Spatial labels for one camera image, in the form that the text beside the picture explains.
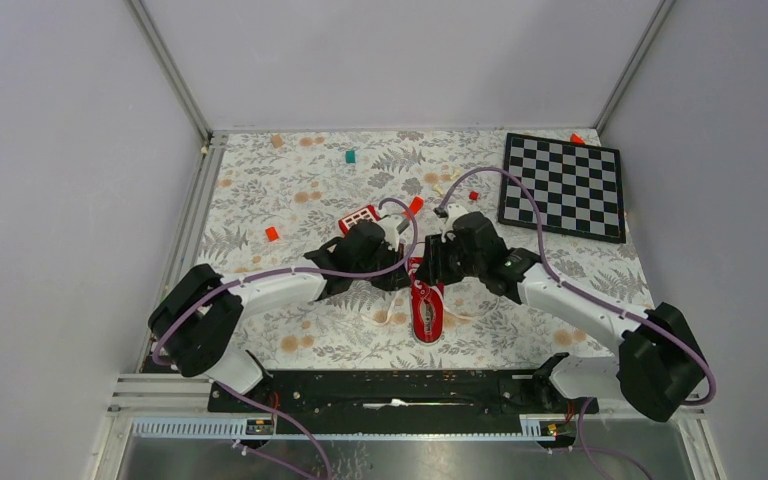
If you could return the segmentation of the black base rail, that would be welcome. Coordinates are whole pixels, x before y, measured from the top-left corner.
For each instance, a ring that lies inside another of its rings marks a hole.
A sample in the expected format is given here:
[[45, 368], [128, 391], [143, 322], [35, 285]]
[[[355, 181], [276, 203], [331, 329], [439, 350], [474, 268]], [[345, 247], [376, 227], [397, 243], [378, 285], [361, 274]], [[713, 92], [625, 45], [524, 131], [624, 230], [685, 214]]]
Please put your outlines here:
[[275, 370], [248, 398], [315, 435], [516, 434], [520, 416], [595, 414], [526, 370]]

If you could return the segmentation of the floral patterned table mat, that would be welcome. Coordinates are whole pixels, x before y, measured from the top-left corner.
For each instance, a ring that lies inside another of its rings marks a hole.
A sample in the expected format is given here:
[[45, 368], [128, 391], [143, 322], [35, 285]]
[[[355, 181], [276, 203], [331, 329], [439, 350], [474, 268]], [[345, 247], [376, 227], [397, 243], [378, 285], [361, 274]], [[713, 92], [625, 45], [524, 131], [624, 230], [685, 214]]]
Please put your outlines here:
[[[221, 149], [197, 259], [225, 277], [289, 265], [337, 236], [341, 217], [382, 199], [421, 197], [419, 226], [432, 234], [442, 198], [434, 184], [495, 218], [505, 140], [502, 131], [233, 134]], [[345, 161], [350, 150], [354, 164]], [[279, 240], [267, 239], [268, 227]], [[322, 302], [244, 319], [232, 345], [268, 369], [534, 368], [556, 353], [607, 354], [584, 331], [496, 297], [475, 279], [448, 287], [444, 305], [441, 338], [422, 344], [407, 292], [356, 282]]]

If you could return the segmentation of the red canvas sneaker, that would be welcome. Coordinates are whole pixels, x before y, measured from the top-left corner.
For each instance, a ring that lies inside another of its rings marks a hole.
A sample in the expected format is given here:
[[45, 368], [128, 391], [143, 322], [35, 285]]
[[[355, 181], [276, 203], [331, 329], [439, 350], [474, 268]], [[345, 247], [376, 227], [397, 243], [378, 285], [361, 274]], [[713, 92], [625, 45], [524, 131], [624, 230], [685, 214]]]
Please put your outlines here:
[[442, 336], [444, 285], [440, 283], [428, 284], [418, 280], [416, 272], [420, 263], [420, 257], [411, 257], [408, 262], [408, 273], [411, 280], [412, 331], [418, 342], [431, 345]]

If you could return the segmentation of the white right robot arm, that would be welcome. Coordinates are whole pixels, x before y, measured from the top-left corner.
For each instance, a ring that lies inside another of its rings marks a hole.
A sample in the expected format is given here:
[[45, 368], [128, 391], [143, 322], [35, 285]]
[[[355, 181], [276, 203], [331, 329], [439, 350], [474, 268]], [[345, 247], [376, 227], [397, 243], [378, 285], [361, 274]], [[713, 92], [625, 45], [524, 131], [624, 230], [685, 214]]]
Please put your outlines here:
[[608, 357], [558, 354], [533, 386], [535, 402], [557, 412], [572, 399], [623, 399], [665, 422], [712, 373], [683, 313], [666, 302], [647, 309], [561, 276], [538, 253], [510, 248], [491, 221], [453, 206], [445, 227], [424, 239], [416, 272], [429, 285], [476, 278], [492, 294], [540, 310], [584, 331]]

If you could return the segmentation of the small orange cube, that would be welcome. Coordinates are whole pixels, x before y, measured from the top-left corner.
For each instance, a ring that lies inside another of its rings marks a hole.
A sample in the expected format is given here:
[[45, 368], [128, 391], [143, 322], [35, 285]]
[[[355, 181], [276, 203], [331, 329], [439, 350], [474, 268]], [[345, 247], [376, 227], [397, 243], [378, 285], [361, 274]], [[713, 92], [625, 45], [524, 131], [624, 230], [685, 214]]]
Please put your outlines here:
[[278, 233], [278, 231], [276, 230], [275, 227], [268, 227], [265, 230], [265, 234], [266, 234], [267, 239], [270, 242], [274, 242], [274, 241], [277, 241], [277, 240], [280, 239], [280, 235], [279, 235], [279, 233]]

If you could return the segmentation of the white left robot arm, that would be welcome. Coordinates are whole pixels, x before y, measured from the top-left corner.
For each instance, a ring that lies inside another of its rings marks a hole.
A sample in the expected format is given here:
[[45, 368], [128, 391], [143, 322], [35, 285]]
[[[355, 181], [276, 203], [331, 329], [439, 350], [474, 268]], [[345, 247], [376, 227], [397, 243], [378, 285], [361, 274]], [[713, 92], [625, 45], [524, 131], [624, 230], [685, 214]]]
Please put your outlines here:
[[210, 265], [192, 267], [155, 308], [147, 324], [157, 345], [153, 360], [186, 377], [221, 383], [248, 411], [269, 401], [265, 369], [253, 354], [232, 346], [238, 323], [295, 304], [323, 301], [367, 281], [382, 291], [406, 288], [411, 248], [401, 244], [415, 229], [410, 214], [362, 221], [342, 237], [307, 252], [295, 264], [224, 281]]

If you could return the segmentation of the black grey chessboard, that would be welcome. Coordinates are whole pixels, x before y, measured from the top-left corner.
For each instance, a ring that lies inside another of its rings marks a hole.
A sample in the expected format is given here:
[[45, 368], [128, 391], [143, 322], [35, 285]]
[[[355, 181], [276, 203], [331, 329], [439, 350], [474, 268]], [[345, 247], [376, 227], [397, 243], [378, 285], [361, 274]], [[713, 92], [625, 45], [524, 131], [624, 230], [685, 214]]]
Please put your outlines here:
[[534, 229], [536, 201], [543, 230], [624, 244], [627, 241], [621, 153], [524, 134], [506, 137], [497, 219]]

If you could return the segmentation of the orange red curved block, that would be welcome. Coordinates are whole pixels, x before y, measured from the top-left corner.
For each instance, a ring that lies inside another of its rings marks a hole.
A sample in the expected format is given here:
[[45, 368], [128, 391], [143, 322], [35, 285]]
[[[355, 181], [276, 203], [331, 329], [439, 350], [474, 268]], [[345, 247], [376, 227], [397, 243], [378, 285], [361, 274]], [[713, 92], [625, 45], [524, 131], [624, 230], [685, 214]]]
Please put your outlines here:
[[413, 215], [417, 215], [424, 205], [424, 200], [415, 196], [409, 205], [409, 210]]

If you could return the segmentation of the red white window brick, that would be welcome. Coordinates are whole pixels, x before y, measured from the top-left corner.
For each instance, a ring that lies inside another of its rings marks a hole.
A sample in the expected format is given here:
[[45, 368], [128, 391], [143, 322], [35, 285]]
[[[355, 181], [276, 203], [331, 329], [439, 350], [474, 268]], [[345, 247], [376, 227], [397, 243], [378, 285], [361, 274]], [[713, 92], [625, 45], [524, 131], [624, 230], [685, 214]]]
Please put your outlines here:
[[338, 228], [343, 235], [346, 235], [348, 231], [358, 223], [369, 221], [377, 222], [381, 219], [380, 214], [376, 208], [368, 204], [352, 213], [344, 215], [338, 220]]

